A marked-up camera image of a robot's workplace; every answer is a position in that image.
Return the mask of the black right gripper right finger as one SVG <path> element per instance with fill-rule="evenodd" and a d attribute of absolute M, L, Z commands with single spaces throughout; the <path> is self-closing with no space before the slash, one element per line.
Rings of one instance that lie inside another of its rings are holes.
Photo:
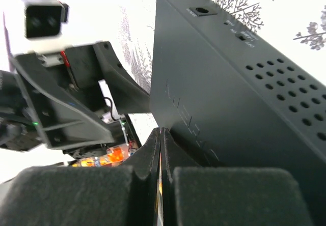
<path fill-rule="evenodd" d="M 202 167 L 161 130 L 164 225 L 312 225 L 292 175 L 278 168 Z"/>

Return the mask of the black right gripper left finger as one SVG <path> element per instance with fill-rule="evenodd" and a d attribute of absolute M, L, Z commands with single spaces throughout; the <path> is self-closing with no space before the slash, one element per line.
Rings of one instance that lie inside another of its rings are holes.
<path fill-rule="evenodd" d="M 32 167 L 1 201 L 1 225 L 157 225 L 160 130 L 117 167 Z"/>

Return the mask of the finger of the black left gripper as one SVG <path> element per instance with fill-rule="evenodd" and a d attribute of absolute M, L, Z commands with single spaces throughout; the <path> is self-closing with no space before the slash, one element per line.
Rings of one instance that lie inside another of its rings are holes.
<path fill-rule="evenodd" d="M 109 41 L 68 47 L 64 53 L 78 88 L 104 80 L 119 114 L 150 112 L 149 94 L 123 68 Z"/>

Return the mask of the black network switch box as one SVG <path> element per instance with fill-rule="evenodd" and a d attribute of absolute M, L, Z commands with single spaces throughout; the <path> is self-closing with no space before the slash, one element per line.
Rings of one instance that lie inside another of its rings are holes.
<path fill-rule="evenodd" d="M 211 0 L 156 0 L 150 109 L 210 165 L 289 171 L 325 225 L 325 86 Z"/>

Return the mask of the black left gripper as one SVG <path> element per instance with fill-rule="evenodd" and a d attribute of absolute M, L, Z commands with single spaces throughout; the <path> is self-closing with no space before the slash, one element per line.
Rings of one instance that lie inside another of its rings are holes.
<path fill-rule="evenodd" d="M 79 160 L 107 154 L 120 145 L 100 145 L 114 141 L 108 125 L 59 87 L 36 54 L 15 56 L 14 66 L 18 84 L 14 73 L 1 70 L 1 149 L 28 152 L 43 140 L 47 148 L 68 150 L 63 153 Z M 132 154 L 141 142 L 130 117 L 120 120 L 127 137 L 122 141 Z"/>

